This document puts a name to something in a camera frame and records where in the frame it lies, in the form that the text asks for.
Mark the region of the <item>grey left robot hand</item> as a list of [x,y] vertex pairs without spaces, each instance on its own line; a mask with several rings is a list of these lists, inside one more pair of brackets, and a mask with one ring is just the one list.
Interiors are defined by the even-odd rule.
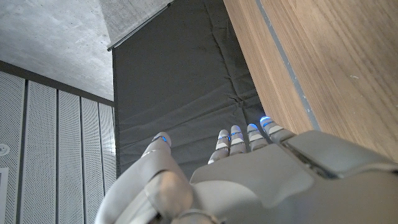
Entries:
[[186,177],[158,133],[106,193],[96,223],[396,223],[397,164],[320,131],[265,116],[219,133]]

